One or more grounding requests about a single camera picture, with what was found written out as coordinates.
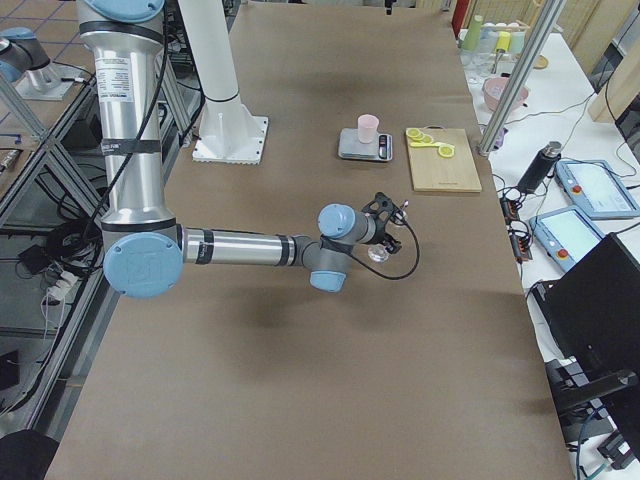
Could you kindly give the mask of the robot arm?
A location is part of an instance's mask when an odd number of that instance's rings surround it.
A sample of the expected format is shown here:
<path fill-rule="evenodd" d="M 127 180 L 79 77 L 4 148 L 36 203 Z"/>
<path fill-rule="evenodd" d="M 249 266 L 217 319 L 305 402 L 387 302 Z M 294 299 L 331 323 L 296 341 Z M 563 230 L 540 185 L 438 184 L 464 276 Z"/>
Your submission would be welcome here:
<path fill-rule="evenodd" d="M 269 121 L 241 101 L 222 4 L 183 1 L 179 10 L 203 95 L 195 159 L 258 163 Z M 300 266 L 314 288 L 337 292 L 356 245 L 398 253 L 401 244 L 386 227 L 406 226 L 407 219 L 383 193 L 361 209 L 324 207 L 318 239 L 180 225 L 165 202 L 157 107 L 168 67 L 166 3 L 81 1 L 77 15 L 81 40 L 94 56 L 108 181 L 95 220 L 105 249 L 103 272 L 118 293 L 163 294 L 187 263 Z"/>

